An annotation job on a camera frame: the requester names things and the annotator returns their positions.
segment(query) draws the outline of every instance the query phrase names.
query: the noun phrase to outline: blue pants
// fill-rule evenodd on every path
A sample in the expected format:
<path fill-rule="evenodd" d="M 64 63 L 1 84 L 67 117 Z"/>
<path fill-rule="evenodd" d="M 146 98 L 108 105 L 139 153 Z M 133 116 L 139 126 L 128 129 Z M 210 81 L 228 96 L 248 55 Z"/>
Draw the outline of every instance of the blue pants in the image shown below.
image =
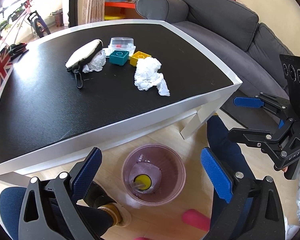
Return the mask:
<path fill-rule="evenodd" d="M 240 147 L 236 143 L 229 141 L 228 129 L 225 127 L 219 116 L 212 116 L 207 122 L 207 137 L 211 150 L 221 161 L 228 163 L 234 171 L 241 171 L 246 177 L 254 179 L 254 175 L 250 170 L 244 156 L 241 153 Z M 18 223 L 21 211 L 21 205 L 26 192 L 23 187 L 10 187 L 5 189 L 0 194 L 0 215 L 7 231 L 13 240 L 18 240 Z M 62 234 L 69 239 L 73 239 L 65 221 L 61 215 L 57 203 L 52 202 L 52 209 L 57 218 L 57 222 Z M 217 221 L 219 215 L 226 207 L 225 200 L 220 199 L 216 191 L 213 192 L 211 227 Z M 244 212 L 240 221 L 234 231 L 233 236 L 239 235 L 248 211 L 251 205 L 251 200 L 248 199 L 244 208 Z M 95 233 L 102 236 L 113 224 L 113 220 L 106 212 L 85 207 L 78 206 L 81 213 L 84 215 L 87 222 L 90 224 Z"/>

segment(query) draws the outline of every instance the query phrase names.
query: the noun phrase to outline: curtain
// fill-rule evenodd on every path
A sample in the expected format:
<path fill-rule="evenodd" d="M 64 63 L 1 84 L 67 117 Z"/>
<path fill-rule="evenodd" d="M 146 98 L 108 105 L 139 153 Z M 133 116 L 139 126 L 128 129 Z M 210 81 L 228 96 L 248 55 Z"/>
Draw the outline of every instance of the curtain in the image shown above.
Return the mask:
<path fill-rule="evenodd" d="M 104 21 L 105 0 L 83 0 L 81 24 Z"/>

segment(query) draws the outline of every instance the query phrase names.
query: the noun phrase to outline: bicycle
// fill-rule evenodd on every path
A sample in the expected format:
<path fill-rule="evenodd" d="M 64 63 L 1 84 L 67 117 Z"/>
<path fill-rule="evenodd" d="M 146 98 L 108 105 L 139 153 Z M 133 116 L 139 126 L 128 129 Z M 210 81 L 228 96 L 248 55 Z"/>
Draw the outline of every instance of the bicycle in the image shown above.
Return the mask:
<path fill-rule="evenodd" d="M 9 44 L 6 42 L 6 38 L 10 34 L 11 30 L 19 22 L 18 31 L 17 31 L 16 37 L 15 37 L 14 42 L 13 42 L 14 44 L 16 43 L 17 36 L 19 34 L 19 30 L 21 28 L 21 25 L 22 25 L 23 21 L 25 20 L 25 18 L 27 16 L 28 16 L 28 18 L 27 18 L 28 22 L 30 23 L 31 27 L 35 30 L 35 32 L 37 33 L 37 35 L 40 38 L 42 38 L 42 37 L 47 36 L 47 35 L 50 34 L 49 28 L 47 27 L 46 23 L 41 18 L 41 16 L 38 14 L 38 12 L 37 11 L 31 12 L 30 7 L 32 5 L 30 3 L 32 1 L 33 0 L 26 0 L 24 3 L 22 3 L 19 8 L 17 8 L 12 14 L 10 14 L 8 16 L 8 18 L 5 21 L 4 25 L 0 28 L 0 41 L 2 41 L 2 43 L 6 44 L 8 47 L 9 47 Z M 11 28 L 8 31 L 8 33 L 5 36 L 5 38 L 3 38 L 1 36 L 1 32 L 9 24 L 9 20 L 10 19 L 12 20 L 12 22 L 14 22 L 14 24 L 11 26 Z"/>

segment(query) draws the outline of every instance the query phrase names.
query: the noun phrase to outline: screw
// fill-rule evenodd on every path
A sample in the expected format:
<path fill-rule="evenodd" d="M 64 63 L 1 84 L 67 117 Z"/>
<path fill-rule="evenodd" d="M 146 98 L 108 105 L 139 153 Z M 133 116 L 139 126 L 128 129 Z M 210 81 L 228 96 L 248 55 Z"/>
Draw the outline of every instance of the screw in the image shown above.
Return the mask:
<path fill-rule="evenodd" d="M 68 176 L 67 172 L 62 172 L 62 173 L 59 174 L 60 179 L 65 179 L 67 176 Z"/>
<path fill-rule="evenodd" d="M 37 180 L 38 180 L 38 178 L 37 178 L 37 177 L 32 177 L 32 178 L 31 178 L 31 180 L 30 180 L 30 182 L 31 182 L 31 183 L 36 183 L 36 182 L 37 182 Z"/>
<path fill-rule="evenodd" d="M 240 171 L 237 171 L 237 172 L 235 173 L 235 176 L 236 176 L 238 179 L 242 179 L 242 178 L 243 178 L 243 173 L 240 172 Z"/>
<path fill-rule="evenodd" d="M 273 182 L 273 178 L 271 176 L 266 176 L 266 181 Z"/>

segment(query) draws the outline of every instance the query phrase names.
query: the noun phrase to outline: gray couch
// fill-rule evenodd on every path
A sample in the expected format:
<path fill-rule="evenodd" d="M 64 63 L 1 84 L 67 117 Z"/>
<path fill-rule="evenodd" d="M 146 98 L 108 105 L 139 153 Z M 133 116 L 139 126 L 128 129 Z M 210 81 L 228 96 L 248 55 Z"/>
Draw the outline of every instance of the gray couch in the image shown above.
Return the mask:
<path fill-rule="evenodd" d="M 236 96 L 260 92 L 289 98 L 279 54 L 292 52 L 258 15 L 233 0 L 138 0 L 137 12 L 187 33 L 229 66 L 243 81 L 222 109 L 251 129 L 274 131 L 275 117 L 262 109 L 237 107 Z"/>

